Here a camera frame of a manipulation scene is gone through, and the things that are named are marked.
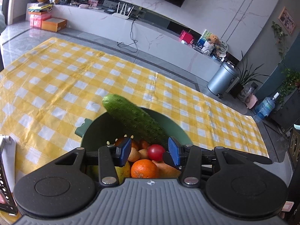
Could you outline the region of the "red tomato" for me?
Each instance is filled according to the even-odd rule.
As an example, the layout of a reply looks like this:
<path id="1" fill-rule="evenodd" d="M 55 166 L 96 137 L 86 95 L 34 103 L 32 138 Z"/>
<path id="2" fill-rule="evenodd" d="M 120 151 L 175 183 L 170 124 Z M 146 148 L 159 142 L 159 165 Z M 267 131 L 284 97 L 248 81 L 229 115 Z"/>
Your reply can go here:
<path id="1" fill-rule="evenodd" d="M 151 145 L 147 150 L 147 155 L 152 161 L 163 161 L 163 155 L 165 153 L 164 147 L 158 144 Z"/>

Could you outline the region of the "orange mandarin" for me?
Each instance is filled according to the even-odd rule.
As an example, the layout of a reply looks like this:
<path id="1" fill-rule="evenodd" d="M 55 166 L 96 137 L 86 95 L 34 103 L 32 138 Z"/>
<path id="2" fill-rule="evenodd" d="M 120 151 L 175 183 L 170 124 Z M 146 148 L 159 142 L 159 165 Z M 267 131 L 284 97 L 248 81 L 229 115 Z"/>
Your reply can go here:
<path id="1" fill-rule="evenodd" d="M 123 140 L 124 140 L 124 137 L 116 139 L 114 146 L 118 146 L 119 144 L 121 144 L 123 142 Z M 139 150 L 139 146 L 138 146 L 137 142 L 133 139 L 131 139 L 131 146 L 134 147 L 137 151 Z"/>
<path id="2" fill-rule="evenodd" d="M 148 144 L 145 140 L 141 140 L 139 144 L 140 144 L 140 149 L 146 149 L 147 150 L 150 146 L 150 144 Z"/>
<path id="3" fill-rule="evenodd" d="M 150 160 L 138 160 L 131 167 L 131 177 L 142 179 L 159 178 L 159 169 Z"/>

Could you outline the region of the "green cucumber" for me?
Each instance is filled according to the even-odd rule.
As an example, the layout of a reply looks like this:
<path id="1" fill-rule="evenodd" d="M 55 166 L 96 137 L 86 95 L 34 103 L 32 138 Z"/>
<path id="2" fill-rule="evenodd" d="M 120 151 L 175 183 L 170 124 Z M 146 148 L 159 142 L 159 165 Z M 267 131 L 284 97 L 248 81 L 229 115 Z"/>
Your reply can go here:
<path id="1" fill-rule="evenodd" d="M 110 116 L 121 122 L 134 135 L 148 144 L 160 144 L 167 148 L 168 136 L 165 130 L 139 106 L 117 94 L 104 96 L 102 105 Z"/>

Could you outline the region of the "brown kiwi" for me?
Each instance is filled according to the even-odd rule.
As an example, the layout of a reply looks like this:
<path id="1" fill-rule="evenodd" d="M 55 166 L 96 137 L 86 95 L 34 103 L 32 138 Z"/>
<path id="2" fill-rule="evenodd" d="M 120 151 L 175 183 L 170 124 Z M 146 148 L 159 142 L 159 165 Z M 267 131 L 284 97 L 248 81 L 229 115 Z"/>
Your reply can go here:
<path id="1" fill-rule="evenodd" d="M 138 151 L 139 154 L 140 154 L 140 159 L 143 160 L 143 159 L 149 159 L 148 157 L 148 154 L 147 154 L 147 149 L 141 149 Z"/>
<path id="2" fill-rule="evenodd" d="M 141 154 L 139 153 L 139 151 L 136 148 L 132 147 L 128 157 L 128 161 L 134 163 L 140 160 L 140 158 L 141 158 Z"/>

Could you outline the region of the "green colander bowl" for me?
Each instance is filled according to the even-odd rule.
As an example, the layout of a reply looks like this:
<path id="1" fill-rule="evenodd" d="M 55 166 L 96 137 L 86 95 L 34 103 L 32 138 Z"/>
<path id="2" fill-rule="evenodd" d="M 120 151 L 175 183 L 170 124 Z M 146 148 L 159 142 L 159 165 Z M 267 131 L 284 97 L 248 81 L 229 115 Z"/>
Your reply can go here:
<path id="1" fill-rule="evenodd" d="M 113 144 L 115 139 L 125 134 L 133 136 L 134 141 L 146 140 L 149 144 L 161 144 L 168 149 L 168 138 L 174 137 L 182 145 L 192 144 L 186 132 L 167 116 L 142 107 L 147 117 L 137 117 L 133 113 L 126 120 L 119 120 L 105 112 L 95 120 L 85 119 L 76 128 L 75 134 L 82 137 L 81 146 L 87 152 L 97 152 L 107 142 Z"/>

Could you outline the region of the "brown kiwi lower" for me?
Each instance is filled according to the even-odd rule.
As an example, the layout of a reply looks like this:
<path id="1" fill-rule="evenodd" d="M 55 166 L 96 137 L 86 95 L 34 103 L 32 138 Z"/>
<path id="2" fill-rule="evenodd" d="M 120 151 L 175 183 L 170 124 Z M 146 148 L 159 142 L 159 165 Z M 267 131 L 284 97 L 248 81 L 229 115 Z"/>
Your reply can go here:
<path id="1" fill-rule="evenodd" d="M 139 154 L 140 154 L 140 159 L 143 160 L 143 159 L 149 159 L 148 157 L 148 154 L 147 154 L 147 149 L 141 149 L 138 151 Z"/>

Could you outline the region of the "potted long-leaf plant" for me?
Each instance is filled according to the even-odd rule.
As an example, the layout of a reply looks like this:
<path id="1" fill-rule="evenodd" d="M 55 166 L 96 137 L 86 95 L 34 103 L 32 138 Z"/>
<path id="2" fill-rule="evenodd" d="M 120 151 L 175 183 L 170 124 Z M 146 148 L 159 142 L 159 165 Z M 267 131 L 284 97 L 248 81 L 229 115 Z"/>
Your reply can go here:
<path id="1" fill-rule="evenodd" d="M 258 80 L 257 77 L 269 77 L 269 75 L 266 74 L 261 74 L 258 72 L 258 70 L 264 65 L 261 64 L 255 68 L 253 68 L 253 64 L 248 66 L 248 55 L 243 54 L 241 51 L 242 59 L 240 61 L 241 65 L 236 66 L 235 69 L 237 70 L 238 73 L 238 82 L 234 85 L 234 87 L 230 90 L 230 94 L 234 97 L 237 98 L 239 93 L 244 89 L 244 87 L 250 83 L 250 82 L 258 82 L 262 83 L 262 81 Z"/>

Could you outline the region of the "blue water jug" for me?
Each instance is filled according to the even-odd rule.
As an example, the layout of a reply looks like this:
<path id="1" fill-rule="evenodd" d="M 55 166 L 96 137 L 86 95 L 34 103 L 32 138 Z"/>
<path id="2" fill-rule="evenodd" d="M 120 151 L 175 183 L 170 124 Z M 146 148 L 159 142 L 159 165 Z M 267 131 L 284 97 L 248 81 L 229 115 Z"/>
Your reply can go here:
<path id="1" fill-rule="evenodd" d="M 255 107 L 256 116 L 259 120 L 267 117 L 275 108 L 276 99 L 280 94 L 277 92 L 273 97 L 266 97 L 260 104 Z"/>

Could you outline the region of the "yellow checkered tablecloth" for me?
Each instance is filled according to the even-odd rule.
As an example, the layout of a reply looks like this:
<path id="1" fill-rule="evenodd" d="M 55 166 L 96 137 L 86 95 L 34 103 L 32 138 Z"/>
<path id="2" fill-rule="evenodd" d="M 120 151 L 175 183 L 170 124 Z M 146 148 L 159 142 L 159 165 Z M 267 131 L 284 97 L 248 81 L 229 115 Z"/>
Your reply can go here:
<path id="1" fill-rule="evenodd" d="M 85 119 L 118 94 L 177 123 L 192 143 L 267 156 L 255 121 L 145 67 L 52 37 L 1 72 L 1 133 L 16 142 L 15 178 L 80 145 Z"/>

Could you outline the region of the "white marble tv console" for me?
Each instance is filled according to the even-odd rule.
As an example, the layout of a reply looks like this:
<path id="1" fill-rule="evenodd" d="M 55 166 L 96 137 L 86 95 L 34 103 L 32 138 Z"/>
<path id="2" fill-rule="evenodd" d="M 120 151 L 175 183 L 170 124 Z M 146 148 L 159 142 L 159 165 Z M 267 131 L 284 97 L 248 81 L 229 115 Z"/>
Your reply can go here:
<path id="1" fill-rule="evenodd" d="M 195 76 L 210 81 L 220 68 L 219 62 L 184 45 L 175 35 L 141 21 L 131 21 L 101 10 L 55 5 L 52 16 L 67 20 L 67 27 L 124 44 L 137 40 L 137 49 L 165 60 Z"/>

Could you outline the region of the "dark cabinet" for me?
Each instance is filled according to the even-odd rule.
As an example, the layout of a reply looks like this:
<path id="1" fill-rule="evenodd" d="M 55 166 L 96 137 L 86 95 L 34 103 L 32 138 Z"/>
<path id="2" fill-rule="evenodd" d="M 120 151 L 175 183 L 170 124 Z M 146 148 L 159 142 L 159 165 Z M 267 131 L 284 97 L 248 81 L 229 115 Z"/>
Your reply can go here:
<path id="1" fill-rule="evenodd" d="M 276 104 L 269 118 L 284 131 L 290 130 L 293 124 L 299 120 L 299 101 L 299 89 L 295 89 L 291 94 L 284 97 L 282 104 Z"/>

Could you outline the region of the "teddy bear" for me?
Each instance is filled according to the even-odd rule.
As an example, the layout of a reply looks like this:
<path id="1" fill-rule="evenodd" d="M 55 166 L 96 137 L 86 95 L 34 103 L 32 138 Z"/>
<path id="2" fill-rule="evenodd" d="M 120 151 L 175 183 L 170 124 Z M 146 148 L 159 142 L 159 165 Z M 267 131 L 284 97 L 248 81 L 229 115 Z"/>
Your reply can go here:
<path id="1" fill-rule="evenodd" d="M 210 34 L 206 39 L 210 44 L 217 45 L 219 43 L 219 38 L 215 34 Z"/>

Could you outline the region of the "green ivy plant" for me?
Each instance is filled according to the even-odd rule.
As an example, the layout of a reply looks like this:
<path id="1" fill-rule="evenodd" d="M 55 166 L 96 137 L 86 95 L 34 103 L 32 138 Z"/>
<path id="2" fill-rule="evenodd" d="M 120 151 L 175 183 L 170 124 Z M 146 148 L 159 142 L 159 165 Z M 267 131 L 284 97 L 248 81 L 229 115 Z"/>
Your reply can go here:
<path id="1" fill-rule="evenodd" d="M 286 68 L 283 71 L 285 75 L 285 79 L 283 80 L 279 93 L 280 93 L 280 99 L 279 103 L 281 106 L 284 105 L 284 98 L 291 93 L 297 88 L 299 89 L 299 79 L 300 79 L 300 74 L 299 71 L 295 71 L 291 68 Z"/>

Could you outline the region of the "orange shoebox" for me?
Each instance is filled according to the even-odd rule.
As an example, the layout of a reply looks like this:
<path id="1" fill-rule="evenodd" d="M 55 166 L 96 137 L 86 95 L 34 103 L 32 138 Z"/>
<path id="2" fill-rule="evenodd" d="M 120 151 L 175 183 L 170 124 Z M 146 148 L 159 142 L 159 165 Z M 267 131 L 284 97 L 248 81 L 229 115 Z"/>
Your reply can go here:
<path id="1" fill-rule="evenodd" d="M 67 26 L 67 20 L 61 18 L 50 18 L 42 21 L 41 29 L 50 31 L 50 32 L 58 32 Z"/>

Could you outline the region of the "framed wall picture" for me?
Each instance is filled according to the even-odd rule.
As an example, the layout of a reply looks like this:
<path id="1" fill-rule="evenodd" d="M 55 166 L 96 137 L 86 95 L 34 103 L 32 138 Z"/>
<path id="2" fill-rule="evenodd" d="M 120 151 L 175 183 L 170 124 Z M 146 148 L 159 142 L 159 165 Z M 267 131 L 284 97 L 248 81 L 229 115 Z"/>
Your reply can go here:
<path id="1" fill-rule="evenodd" d="M 296 22 L 294 21 L 292 16 L 289 14 L 286 7 L 283 8 L 278 19 L 283 24 L 283 26 L 285 27 L 287 32 L 291 35 L 296 27 Z"/>

